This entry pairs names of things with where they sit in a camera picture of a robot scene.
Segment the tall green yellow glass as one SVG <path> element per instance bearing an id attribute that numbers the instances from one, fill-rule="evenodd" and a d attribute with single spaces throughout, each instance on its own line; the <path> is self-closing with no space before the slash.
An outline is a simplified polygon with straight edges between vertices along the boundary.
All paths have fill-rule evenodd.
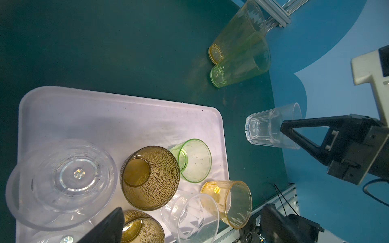
<path id="1" fill-rule="evenodd" d="M 255 32 L 265 36 L 266 22 L 260 5 L 256 1 L 248 0 L 209 47 L 211 61 L 214 64 L 220 63 L 228 53 Z"/>

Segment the pale green small glass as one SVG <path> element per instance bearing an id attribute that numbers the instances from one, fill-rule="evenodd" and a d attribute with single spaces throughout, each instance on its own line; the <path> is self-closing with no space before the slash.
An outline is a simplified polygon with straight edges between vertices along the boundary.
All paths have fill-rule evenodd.
<path id="1" fill-rule="evenodd" d="M 181 177 L 190 183 L 204 181 L 212 167 L 209 147 L 200 139 L 189 139 L 170 148 L 176 158 Z"/>

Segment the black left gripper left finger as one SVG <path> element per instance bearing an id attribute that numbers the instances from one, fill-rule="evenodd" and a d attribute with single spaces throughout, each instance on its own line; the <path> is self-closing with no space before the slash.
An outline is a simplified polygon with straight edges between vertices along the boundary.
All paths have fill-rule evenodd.
<path id="1" fill-rule="evenodd" d="M 118 207 L 83 236 L 78 243 L 120 243 L 124 221 L 123 210 Z"/>

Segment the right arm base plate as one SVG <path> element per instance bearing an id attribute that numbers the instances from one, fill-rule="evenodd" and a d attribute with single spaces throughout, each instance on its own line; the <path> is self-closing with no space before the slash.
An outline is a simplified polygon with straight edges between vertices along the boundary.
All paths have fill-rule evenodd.
<path id="1" fill-rule="evenodd" d="M 282 215 L 274 204 L 263 206 L 259 225 L 246 224 L 240 229 L 241 243 L 316 243 L 325 229 L 296 214 Z"/>

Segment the clear faceted glass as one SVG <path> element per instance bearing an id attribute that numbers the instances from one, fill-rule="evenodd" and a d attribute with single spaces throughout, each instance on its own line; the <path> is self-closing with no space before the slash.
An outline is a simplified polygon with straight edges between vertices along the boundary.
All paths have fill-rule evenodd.
<path id="1" fill-rule="evenodd" d="M 65 139 L 23 155 L 6 186 L 6 203 L 21 224 L 63 231 L 95 217 L 118 181 L 112 156 L 81 139 Z"/>
<path id="2" fill-rule="evenodd" d="M 161 216 L 178 243 L 212 243 L 216 238 L 218 206 L 207 194 L 178 190 L 161 208 Z"/>
<path id="3" fill-rule="evenodd" d="M 63 231 L 41 231 L 30 237 L 27 243 L 77 243 L 94 228 L 91 222 Z"/>

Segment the clear smooth glass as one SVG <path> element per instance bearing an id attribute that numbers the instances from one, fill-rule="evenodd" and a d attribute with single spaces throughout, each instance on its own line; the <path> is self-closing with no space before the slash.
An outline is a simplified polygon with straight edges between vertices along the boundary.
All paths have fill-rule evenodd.
<path id="1" fill-rule="evenodd" d="M 281 132 L 283 121 L 297 119 L 302 119 L 297 102 L 253 113 L 246 118 L 246 139 L 254 145 L 298 150 L 300 146 Z"/>

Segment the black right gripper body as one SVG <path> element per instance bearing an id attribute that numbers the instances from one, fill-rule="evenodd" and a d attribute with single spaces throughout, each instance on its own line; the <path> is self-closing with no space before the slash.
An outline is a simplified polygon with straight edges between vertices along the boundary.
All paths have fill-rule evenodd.
<path id="1" fill-rule="evenodd" d="M 362 115 L 326 119 L 334 136 L 329 144 L 327 174 L 355 185 L 361 184 L 377 157 L 383 153 L 389 139 L 389 128 L 377 119 Z"/>

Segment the lilac plastic tray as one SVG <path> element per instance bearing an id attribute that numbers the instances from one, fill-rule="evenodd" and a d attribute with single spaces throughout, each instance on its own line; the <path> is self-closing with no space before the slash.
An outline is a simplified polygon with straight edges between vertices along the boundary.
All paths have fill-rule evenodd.
<path id="1" fill-rule="evenodd" d="M 207 180 L 230 178 L 223 120 L 213 107 L 55 86 L 28 92 L 19 104 L 18 158 L 67 138 L 105 149 L 117 168 L 143 147 L 197 138 L 211 151 Z"/>

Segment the tall green glass front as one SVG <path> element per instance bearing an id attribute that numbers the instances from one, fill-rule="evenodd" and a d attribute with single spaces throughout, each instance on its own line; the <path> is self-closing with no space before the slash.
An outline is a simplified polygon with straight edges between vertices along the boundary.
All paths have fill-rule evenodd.
<path id="1" fill-rule="evenodd" d="M 271 55 L 264 36 L 254 33 L 210 71 L 217 88 L 236 84 L 269 71 Z"/>

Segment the yellow amber smooth glass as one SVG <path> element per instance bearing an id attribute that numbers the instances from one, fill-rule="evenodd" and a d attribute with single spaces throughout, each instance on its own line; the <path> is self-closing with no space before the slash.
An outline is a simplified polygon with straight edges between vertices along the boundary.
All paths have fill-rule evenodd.
<path id="1" fill-rule="evenodd" d="M 243 181 L 206 182 L 201 193 L 211 196 L 219 211 L 220 220 L 234 229 L 243 228 L 252 212 L 252 195 Z"/>

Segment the dark amber dimpled glass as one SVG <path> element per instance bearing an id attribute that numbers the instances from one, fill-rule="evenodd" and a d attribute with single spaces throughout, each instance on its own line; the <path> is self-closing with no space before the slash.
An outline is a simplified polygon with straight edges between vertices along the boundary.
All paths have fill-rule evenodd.
<path id="1" fill-rule="evenodd" d="M 160 146 L 147 146 L 131 154 L 122 164 L 120 185 L 133 207 L 154 211 L 175 195 L 180 181 L 174 155 Z"/>
<path id="2" fill-rule="evenodd" d="M 124 212 L 121 243 L 164 243 L 165 233 L 161 224 L 151 215 L 138 211 Z"/>

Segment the aluminium frame right post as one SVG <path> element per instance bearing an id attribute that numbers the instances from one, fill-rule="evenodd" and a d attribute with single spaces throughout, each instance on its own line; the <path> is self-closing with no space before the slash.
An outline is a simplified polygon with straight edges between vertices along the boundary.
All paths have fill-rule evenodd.
<path id="1" fill-rule="evenodd" d="M 276 27 L 286 27 L 291 24 L 290 15 L 306 4 L 309 0 L 289 0 L 283 6 L 274 0 L 256 1 L 270 17 L 266 19 L 266 31 Z"/>

